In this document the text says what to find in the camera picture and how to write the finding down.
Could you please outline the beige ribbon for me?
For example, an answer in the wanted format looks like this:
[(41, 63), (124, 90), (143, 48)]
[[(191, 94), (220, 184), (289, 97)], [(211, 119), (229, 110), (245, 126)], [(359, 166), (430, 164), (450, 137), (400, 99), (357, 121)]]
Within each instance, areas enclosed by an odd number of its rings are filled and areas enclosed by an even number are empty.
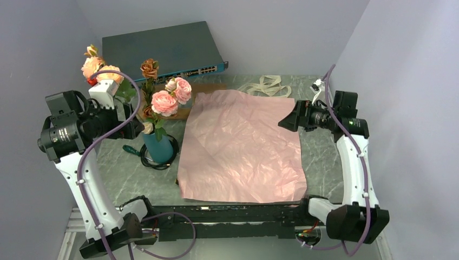
[(283, 85), (280, 75), (263, 75), (258, 83), (246, 83), (238, 91), (255, 96), (262, 94), (267, 97), (289, 98), (292, 87)]

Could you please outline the small cream rose stem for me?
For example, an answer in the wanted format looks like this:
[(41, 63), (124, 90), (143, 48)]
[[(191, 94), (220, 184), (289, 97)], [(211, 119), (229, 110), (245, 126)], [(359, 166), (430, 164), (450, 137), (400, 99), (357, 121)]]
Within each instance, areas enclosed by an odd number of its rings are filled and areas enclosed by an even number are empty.
[(144, 129), (142, 130), (143, 134), (150, 135), (154, 133), (154, 124), (152, 122), (143, 122)]

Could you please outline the peach rose spray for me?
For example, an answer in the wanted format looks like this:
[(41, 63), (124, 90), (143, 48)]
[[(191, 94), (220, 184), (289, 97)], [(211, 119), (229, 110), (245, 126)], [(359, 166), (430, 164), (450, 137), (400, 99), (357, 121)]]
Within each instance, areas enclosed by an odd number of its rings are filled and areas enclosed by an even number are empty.
[(91, 86), (94, 86), (96, 83), (101, 83), (103, 80), (113, 80), (117, 84), (115, 90), (113, 91), (115, 99), (120, 102), (130, 103), (131, 100), (136, 97), (136, 89), (132, 86), (129, 80), (120, 74), (102, 73), (91, 77), (99, 71), (113, 70), (120, 72), (118, 67), (106, 64), (105, 60), (98, 54), (97, 47), (90, 44), (87, 46), (87, 50), (84, 55), (86, 56), (86, 60), (81, 68), (81, 71)]

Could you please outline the large pink peony flower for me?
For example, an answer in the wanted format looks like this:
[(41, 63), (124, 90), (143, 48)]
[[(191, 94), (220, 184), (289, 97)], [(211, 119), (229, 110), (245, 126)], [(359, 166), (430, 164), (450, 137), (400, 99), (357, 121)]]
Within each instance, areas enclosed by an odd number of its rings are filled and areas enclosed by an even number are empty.
[(161, 90), (152, 95), (152, 110), (162, 116), (171, 116), (178, 110), (178, 102), (168, 91)]

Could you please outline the brown orange rose stem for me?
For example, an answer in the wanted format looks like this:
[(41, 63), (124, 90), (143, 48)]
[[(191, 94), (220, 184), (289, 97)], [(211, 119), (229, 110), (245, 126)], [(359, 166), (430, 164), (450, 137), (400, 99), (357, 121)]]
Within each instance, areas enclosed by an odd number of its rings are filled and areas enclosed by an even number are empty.
[(154, 83), (158, 78), (158, 61), (149, 58), (141, 64), (142, 76), (145, 78), (145, 82), (142, 84), (142, 90), (144, 99), (147, 104), (151, 102), (151, 96), (154, 93)]

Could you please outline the pink purple wrapping paper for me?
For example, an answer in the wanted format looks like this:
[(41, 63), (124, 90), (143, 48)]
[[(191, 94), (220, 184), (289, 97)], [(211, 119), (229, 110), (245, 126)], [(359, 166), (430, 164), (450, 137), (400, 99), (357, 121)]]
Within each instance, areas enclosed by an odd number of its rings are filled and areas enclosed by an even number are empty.
[(237, 90), (200, 93), (178, 165), (184, 199), (280, 203), (300, 200), (307, 183), (298, 133), (278, 126), (295, 100)]

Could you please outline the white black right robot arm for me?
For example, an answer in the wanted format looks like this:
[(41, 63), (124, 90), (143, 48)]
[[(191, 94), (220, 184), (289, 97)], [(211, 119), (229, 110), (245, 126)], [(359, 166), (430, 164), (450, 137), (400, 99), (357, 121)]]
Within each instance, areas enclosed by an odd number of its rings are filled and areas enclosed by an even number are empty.
[(309, 196), (298, 210), (299, 220), (311, 225), (319, 220), (331, 239), (371, 244), (387, 226), (390, 215), (376, 197), (369, 169), (369, 128), (357, 117), (358, 95), (336, 91), (330, 106), (310, 100), (296, 102), (292, 112), (278, 125), (291, 132), (300, 127), (306, 132), (326, 129), (333, 135), (342, 164), (344, 195), (341, 204)]

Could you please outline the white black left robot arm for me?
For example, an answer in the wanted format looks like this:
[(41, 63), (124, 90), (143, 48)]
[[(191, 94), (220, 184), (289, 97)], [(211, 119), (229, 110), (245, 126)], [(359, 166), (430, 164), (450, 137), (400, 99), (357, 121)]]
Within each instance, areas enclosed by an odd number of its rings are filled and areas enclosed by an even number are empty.
[(66, 179), (80, 210), (86, 241), (84, 259), (100, 257), (144, 240), (142, 227), (155, 222), (156, 213), (145, 196), (130, 200), (121, 210), (110, 201), (100, 176), (95, 148), (103, 139), (135, 139), (144, 129), (131, 105), (123, 105), (126, 120), (100, 98), (86, 99), (70, 90), (47, 96), (39, 149)]

